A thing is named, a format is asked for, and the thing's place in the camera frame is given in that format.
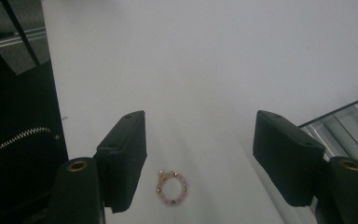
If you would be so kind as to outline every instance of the pink bracelet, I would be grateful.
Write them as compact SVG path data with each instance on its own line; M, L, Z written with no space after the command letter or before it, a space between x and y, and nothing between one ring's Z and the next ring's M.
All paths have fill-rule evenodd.
M166 180L169 178L175 178L175 179L179 180L179 182L182 185L182 192L179 195L179 197L176 199L168 199L167 196L165 195L165 193L163 192L164 184L165 184ZM188 185L187 180L181 174L177 174L174 171L170 171L168 173L164 173L164 171L162 171L162 170L158 171L158 184L157 184L157 188L156 188L156 193L159 196L159 198L161 199L161 201L163 203L167 204L168 206L176 206L183 202L183 200L187 196L187 185Z

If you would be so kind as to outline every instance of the floor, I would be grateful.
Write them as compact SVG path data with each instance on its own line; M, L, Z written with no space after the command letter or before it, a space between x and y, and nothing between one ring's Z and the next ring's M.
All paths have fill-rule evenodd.
M9 0L8 2L25 32L35 28L45 27L40 0ZM0 33L17 33L1 2ZM5 39L10 38L13 38L13 34L5 37ZM39 36L36 39L30 38L29 41L39 62L44 63L50 59L46 35ZM29 56L23 43L14 43L0 47L0 53L7 64L18 75L34 67L34 62Z

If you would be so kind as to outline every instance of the black fabric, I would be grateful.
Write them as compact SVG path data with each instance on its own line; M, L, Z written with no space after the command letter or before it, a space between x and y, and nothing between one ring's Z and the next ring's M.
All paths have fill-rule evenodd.
M46 202L56 172L68 157L51 63L15 76L0 57L0 144L42 127L49 132L28 135L0 149L0 212L4 216L30 215L41 201Z

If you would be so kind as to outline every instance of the zipper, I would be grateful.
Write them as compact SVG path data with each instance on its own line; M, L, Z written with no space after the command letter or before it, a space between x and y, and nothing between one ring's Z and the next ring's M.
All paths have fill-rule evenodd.
M32 128L32 129L28 129L24 132L21 132L19 134L17 134L16 136L10 138L9 140L5 141L4 143L0 144L0 150L8 147L10 145L12 145L13 143L20 141L21 139L36 134L36 133L51 133L51 129L50 128L46 128L46 127L38 127L38 128ZM60 138L59 135L55 135L54 138L57 140Z

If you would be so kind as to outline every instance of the white table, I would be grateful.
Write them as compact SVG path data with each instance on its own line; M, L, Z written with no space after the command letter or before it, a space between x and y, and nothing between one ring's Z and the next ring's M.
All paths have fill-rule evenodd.
M42 4L70 158L91 157L121 116L146 112L137 192L107 223L304 219L263 187L255 114L301 124L358 100L358 1ZM186 176L182 205L159 202L159 169Z

